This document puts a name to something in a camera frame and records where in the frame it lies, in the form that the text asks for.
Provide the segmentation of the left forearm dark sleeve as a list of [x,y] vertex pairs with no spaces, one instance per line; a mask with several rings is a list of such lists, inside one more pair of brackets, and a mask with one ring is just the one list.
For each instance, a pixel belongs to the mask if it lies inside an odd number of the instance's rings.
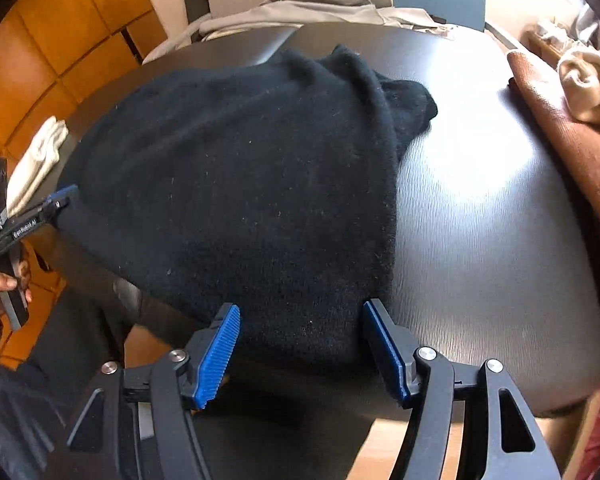
[[[0,322],[0,339],[3,325]],[[0,365],[0,479],[39,479],[67,422],[65,405],[27,368]]]

